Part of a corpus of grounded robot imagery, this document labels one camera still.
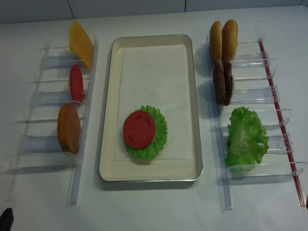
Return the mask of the brown meat patty front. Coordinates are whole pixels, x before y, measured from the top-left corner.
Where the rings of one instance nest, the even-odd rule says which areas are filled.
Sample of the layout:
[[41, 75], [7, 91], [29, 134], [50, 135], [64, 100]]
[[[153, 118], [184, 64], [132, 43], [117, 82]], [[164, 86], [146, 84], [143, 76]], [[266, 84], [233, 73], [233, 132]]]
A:
[[214, 61], [213, 65], [213, 82], [216, 91], [217, 104], [223, 104], [225, 101], [225, 77], [223, 63], [220, 59]]

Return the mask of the cream metal baking tray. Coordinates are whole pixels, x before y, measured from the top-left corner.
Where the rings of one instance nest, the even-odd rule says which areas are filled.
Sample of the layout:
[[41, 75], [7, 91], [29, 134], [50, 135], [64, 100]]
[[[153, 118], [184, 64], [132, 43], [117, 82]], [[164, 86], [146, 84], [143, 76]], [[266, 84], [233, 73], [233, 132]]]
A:
[[[125, 119], [159, 109], [167, 142], [152, 160], [135, 160], [123, 139]], [[105, 182], [195, 181], [203, 171], [192, 41], [187, 35], [116, 39], [111, 60], [98, 172]]]

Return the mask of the yellow cheese slice behind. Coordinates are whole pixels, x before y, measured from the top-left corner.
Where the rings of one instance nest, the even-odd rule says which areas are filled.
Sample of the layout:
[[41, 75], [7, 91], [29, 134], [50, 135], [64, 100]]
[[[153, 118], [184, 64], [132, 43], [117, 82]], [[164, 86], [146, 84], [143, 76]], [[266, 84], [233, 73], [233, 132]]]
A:
[[72, 36], [72, 31], [73, 31], [73, 26], [70, 25], [69, 26], [69, 38], [71, 39], [71, 36]]

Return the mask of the red tomato slice in rack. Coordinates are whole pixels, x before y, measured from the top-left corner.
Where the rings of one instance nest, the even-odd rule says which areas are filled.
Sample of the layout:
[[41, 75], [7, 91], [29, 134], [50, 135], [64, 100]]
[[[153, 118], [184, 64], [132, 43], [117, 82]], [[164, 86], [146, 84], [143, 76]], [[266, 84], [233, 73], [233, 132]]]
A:
[[83, 78], [79, 65], [71, 67], [69, 77], [70, 93], [73, 101], [82, 103], [83, 99]]

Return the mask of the burger bun in rack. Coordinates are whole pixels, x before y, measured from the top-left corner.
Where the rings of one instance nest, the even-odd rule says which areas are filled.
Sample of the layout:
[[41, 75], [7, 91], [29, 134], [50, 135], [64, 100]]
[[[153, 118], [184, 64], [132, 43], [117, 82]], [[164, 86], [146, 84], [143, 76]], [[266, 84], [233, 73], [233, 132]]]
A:
[[209, 47], [212, 62], [222, 57], [222, 26], [220, 21], [215, 21], [210, 29]]
[[233, 19], [228, 20], [222, 29], [222, 61], [233, 59], [238, 38], [238, 25]]

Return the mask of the brown meat patty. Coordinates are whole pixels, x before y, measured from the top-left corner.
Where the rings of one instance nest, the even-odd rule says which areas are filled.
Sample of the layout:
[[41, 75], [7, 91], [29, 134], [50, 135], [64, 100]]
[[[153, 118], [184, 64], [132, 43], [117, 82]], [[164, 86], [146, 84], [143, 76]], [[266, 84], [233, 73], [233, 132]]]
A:
[[217, 104], [223, 104], [225, 101], [225, 77], [223, 63], [220, 59], [214, 61], [213, 65], [213, 82], [216, 91]]
[[225, 100], [223, 105], [228, 106], [231, 101], [233, 93], [233, 76], [231, 72], [231, 63], [229, 61], [223, 62], [224, 78], [225, 78]]

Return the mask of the orange cheese slice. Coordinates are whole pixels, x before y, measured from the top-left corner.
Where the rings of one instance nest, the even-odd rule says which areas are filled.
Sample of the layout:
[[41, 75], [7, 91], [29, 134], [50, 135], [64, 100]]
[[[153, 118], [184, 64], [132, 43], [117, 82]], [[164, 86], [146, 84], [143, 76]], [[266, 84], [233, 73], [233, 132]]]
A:
[[90, 70], [93, 54], [92, 41], [77, 20], [73, 21], [72, 26], [73, 31], [71, 39], [69, 39], [69, 48], [82, 61], [82, 65]]

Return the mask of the green lettuce leaf on tray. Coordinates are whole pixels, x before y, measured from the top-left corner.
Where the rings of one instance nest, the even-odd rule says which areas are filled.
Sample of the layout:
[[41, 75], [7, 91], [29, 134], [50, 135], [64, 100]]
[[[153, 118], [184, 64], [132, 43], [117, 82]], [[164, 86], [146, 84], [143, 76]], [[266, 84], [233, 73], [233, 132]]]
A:
[[137, 160], [152, 160], [163, 149], [167, 142], [167, 122], [161, 111], [154, 106], [141, 106], [141, 111], [147, 112], [154, 119], [155, 122], [155, 134], [152, 142], [143, 149], [135, 149], [129, 147], [126, 142], [125, 146], [128, 153]]

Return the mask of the clear acrylic right rack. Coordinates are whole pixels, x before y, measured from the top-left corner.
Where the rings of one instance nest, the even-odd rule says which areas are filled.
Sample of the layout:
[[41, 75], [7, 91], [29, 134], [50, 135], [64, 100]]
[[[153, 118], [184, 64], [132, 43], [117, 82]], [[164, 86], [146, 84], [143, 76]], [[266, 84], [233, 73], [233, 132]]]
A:
[[[234, 184], [265, 184], [292, 180], [301, 207], [306, 197], [299, 177], [307, 169], [307, 162], [297, 162], [286, 126], [292, 110], [280, 107], [278, 87], [274, 84], [276, 60], [268, 57], [264, 35], [248, 36], [238, 42], [238, 53], [231, 66], [234, 78], [233, 96], [229, 106], [212, 103], [210, 124], [219, 191], [224, 195], [224, 209], [233, 209], [231, 186]], [[228, 167], [227, 136], [230, 116], [234, 109], [245, 107], [255, 111], [269, 137], [268, 151], [260, 164]]]

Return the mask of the brown bun half left rack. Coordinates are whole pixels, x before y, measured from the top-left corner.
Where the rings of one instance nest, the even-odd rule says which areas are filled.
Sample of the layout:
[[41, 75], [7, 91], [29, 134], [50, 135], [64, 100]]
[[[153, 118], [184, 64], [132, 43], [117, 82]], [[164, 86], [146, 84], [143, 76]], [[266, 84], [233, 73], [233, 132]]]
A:
[[57, 119], [57, 139], [63, 152], [76, 155], [81, 133], [77, 109], [70, 103], [64, 104]]

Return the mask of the green lettuce leaf in rack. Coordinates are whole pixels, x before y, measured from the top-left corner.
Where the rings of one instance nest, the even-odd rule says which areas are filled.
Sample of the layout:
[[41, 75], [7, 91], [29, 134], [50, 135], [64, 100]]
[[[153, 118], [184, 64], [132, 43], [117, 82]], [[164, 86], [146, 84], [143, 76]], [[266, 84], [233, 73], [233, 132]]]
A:
[[245, 107], [233, 110], [228, 125], [227, 166], [254, 165], [267, 153], [269, 137], [257, 113]]

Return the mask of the right burger bun in rack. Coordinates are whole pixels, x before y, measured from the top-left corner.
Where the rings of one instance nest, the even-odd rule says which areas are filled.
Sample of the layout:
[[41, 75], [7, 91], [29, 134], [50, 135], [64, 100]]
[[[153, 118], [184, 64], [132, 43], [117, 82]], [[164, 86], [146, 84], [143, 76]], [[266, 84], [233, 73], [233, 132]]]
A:
[[228, 20], [222, 29], [222, 61], [233, 59], [238, 38], [238, 25], [233, 19]]

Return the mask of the red tomato slice on tray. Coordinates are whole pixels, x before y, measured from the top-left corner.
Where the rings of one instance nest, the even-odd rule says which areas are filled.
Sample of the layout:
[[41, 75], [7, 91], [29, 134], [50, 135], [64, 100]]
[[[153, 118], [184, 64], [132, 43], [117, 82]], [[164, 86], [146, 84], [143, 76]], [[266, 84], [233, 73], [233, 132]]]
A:
[[138, 110], [131, 113], [123, 124], [126, 144], [135, 149], [147, 147], [154, 139], [155, 122], [149, 113]]

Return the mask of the left burger bun in rack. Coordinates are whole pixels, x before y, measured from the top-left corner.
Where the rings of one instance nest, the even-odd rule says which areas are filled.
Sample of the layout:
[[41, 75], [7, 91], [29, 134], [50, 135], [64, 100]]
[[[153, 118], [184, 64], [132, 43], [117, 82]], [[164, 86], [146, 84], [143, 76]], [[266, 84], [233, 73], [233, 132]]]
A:
[[209, 47], [212, 62], [222, 57], [222, 26], [220, 21], [215, 21], [210, 29]]

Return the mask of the black object bottom left corner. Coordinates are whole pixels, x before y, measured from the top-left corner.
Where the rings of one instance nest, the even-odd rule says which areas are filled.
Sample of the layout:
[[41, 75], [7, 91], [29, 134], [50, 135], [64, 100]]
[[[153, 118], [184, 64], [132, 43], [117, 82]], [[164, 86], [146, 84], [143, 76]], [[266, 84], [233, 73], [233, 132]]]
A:
[[10, 231], [13, 225], [13, 209], [7, 208], [0, 216], [0, 231]]

